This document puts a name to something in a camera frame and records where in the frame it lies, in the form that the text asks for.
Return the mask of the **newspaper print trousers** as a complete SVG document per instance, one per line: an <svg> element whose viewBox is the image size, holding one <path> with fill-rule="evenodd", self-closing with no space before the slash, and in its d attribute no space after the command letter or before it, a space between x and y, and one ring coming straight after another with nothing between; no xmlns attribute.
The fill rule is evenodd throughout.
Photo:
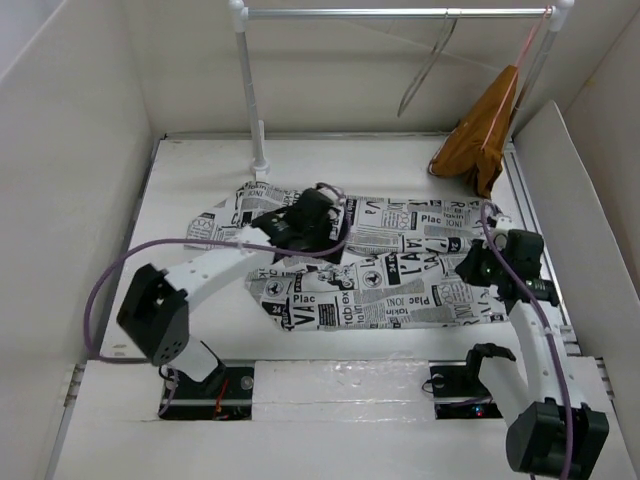
<svg viewBox="0 0 640 480"><path fill-rule="evenodd" d="M284 331L422 329L504 322L497 295L456 274L482 237L481 202L347 196L350 224L337 263L288 257L255 270L245 288Z"/></svg>

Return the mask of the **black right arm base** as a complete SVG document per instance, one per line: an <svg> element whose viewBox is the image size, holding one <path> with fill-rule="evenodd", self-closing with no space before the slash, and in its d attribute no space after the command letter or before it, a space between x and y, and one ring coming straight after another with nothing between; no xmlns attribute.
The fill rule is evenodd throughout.
<svg viewBox="0 0 640 480"><path fill-rule="evenodd" d="M432 396L437 420L501 419L502 415L489 390L479 379L486 359L516 361L513 352L493 343L475 344L464 361L435 361L429 364L429 377L422 391Z"/></svg>

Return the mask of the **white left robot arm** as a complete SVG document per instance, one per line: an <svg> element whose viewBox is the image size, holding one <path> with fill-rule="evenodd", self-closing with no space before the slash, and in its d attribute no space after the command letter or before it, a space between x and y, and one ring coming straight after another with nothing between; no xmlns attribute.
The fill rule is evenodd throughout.
<svg viewBox="0 0 640 480"><path fill-rule="evenodd" d="M319 183L198 257L164 270L140 267L118 311L118 325L152 365L171 371L174 382L187 381L201 396L216 394L226 367L191 334L190 314L228 284L284 257L337 262L349 229L347 220L334 226L344 203L340 190Z"/></svg>

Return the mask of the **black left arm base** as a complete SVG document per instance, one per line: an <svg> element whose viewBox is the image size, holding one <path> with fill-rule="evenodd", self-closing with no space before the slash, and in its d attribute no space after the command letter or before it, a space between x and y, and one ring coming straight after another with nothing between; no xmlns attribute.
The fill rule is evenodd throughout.
<svg viewBox="0 0 640 480"><path fill-rule="evenodd" d="M206 390L185 373L163 369L158 416L170 421L245 421L252 418L254 362L231 362Z"/></svg>

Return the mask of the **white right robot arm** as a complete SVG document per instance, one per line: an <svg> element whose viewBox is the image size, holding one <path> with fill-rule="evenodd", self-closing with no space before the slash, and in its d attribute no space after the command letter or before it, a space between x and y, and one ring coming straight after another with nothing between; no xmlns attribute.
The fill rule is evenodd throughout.
<svg viewBox="0 0 640 480"><path fill-rule="evenodd" d="M530 476L587 479L609 434L605 413L592 409L578 387L560 328L559 296L541 277L543 238L493 229L476 240L456 272L471 286L497 289L520 351L493 343L467 354L462 381L473 393L489 391L507 425L510 468Z"/></svg>

